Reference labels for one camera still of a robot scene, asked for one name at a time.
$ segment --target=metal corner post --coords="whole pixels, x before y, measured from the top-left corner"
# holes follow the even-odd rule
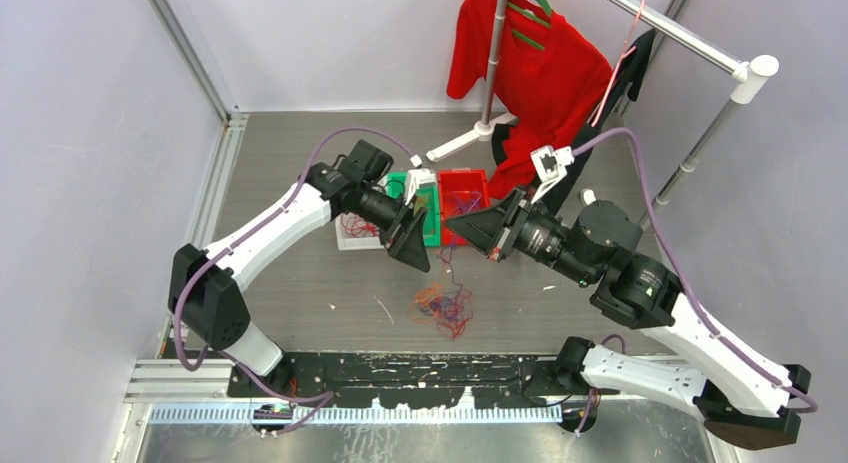
[[[191,20],[190,15],[186,16],[186,14],[189,13],[188,5],[181,0],[148,1],[150,2],[150,6],[153,7],[153,10],[156,12],[156,15],[162,21],[162,25],[168,32],[171,40],[174,42],[174,46],[176,46],[177,51],[179,51],[180,55],[183,57],[186,65],[188,65],[189,70],[192,75],[194,75],[194,78],[200,85],[203,93],[209,99],[209,102],[212,104],[212,107],[215,109],[218,117],[221,118],[221,121],[229,121],[231,114],[238,111],[235,99],[230,94],[229,88],[223,80],[222,73],[218,70],[214,61],[210,61],[213,60],[211,53],[207,51],[204,55],[206,58],[201,58],[198,54],[198,44],[203,42],[193,41],[186,31],[186,24],[193,23],[193,20],[181,21],[181,18],[177,17],[177,13],[174,10],[175,4],[180,4],[184,10],[182,12],[184,13],[182,20]],[[218,76],[217,81],[214,81],[213,78],[210,77],[210,74],[213,73]]]

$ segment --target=red basket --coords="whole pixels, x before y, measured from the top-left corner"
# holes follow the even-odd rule
[[[439,209],[442,214],[442,246],[467,245],[445,226],[445,220],[468,211],[489,207],[489,189],[484,170],[445,170],[436,174],[439,181]]]

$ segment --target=gray floor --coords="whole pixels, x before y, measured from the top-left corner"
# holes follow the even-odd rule
[[[276,201],[302,170],[307,156],[328,132],[343,126],[386,131],[424,152],[470,129],[477,113],[267,113],[252,114],[223,206],[217,237],[245,224]],[[340,135],[322,152],[332,162],[358,138],[389,151],[394,169],[408,169],[402,153],[379,137]],[[494,169],[487,143],[478,143],[436,169]],[[631,217],[642,214],[631,153],[623,141],[597,147],[578,188],[589,187]],[[572,195],[561,211],[570,225],[580,206]],[[641,251],[658,257],[653,237]],[[411,321],[407,309],[416,292],[439,278],[440,265],[423,274],[391,260],[381,250],[339,252],[332,225],[315,231],[271,264],[246,299],[253,321],[284,349],[422,352],[556,353],[569,335],[600,340],[610,333],[627,338],[631,353],[667,352],[658,343],[604,319],[589,290],[523,255],[495,264],[469,248],[454,257],[456,276],[474,293],[474,318],[451,341],[436,328]],[[393,321],[379,305],[381,301]]]

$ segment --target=red shirt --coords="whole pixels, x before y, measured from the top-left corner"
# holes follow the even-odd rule
[[[533,181],[530,153],[545,145],[571,144],[609,83],[609,62],[562,15],[548,18],[527,0],[510,0],[551,28],[507,9],[495,94],[519,118],[504,142],[507,160],[489,180],[489,195],[505,198],[516,185]],[[497,0],[465,0],[456,24],[448,96],[460,99],[486,76]],[[545,47],[537,50],[512,34],[515,29]]]

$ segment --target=clothes rack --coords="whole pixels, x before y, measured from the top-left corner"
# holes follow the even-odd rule
[[[639,11],[639,0],[607,0],[624,11],[636,15]],[[440,161],[477,141],[490,141],[494,132],[495,124],[510,123],[516,117],[505,113],[497,118],[490,119],[492,101],[494,100],[495,76],[497,74],[498,61],[500,59],[500,41],[503,32],[504,19],[506,18],[507,0],[498,0],[495,10],[495,21],[492,29],[492,42],[489,47],[489,64],[486,71],[486,89],[483,95],[483,110],[480,121],[474,124],[474,129],[454,138],[443,145],[427,152],[427,157],[433,161]],[[695,146],[680,163],[674,174],[668,179],[662,190],[654,197],[652,206],[659,210],[668,204],[668,196],[677,183],[694,171],[699,161],[700,153],[713,140],[717,130],[722,123],[732,116],[741,105],[746,105],[754,99],[769,77],[777,73],[779,64],[776,58],[770,55],[760,55],[750,62],[741,61],[732,55],[710,44],[703,38],[683,27],[680,23],[645,6],[640,19],[656,28],[669,39],[677,42],[692,53],[710,62],[717,68],[728,73],[737,85],[731,92],[724,107],[719,111],[713,121],[696,142]],[[647,213],[639,220],[643,228],[650,224]]]

